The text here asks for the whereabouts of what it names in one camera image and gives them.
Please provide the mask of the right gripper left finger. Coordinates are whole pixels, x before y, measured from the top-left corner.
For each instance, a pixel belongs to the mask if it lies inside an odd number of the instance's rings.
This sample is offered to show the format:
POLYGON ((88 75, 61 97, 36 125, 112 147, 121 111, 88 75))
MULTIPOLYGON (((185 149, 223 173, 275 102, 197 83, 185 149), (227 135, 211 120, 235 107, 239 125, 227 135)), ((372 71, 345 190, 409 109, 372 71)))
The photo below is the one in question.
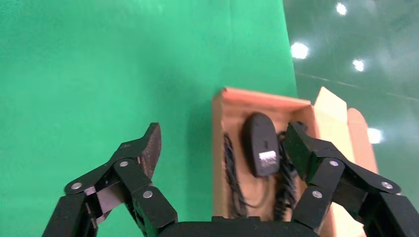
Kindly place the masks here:
POLYGON ((151 180, 161 146, 160 125, 151 123, 141 138, 121 143, 107 162, 69 182, 43 236, 94 237, 121 204, 146 237, 175 224, 177 212, 151 180))

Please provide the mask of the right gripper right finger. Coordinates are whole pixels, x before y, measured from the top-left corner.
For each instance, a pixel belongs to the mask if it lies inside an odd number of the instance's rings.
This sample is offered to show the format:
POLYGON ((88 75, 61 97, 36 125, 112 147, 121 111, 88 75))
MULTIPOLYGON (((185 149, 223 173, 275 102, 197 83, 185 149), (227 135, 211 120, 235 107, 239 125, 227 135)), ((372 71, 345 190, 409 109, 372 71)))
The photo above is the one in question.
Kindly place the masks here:
POLYGON ((318 235, 332 203, 363 225, 368 237, 416 237, 419 214, 393 181, 349 161, 332 142, 309 136, 290 122, 285 148, 307 184, 292 221, 318 235))

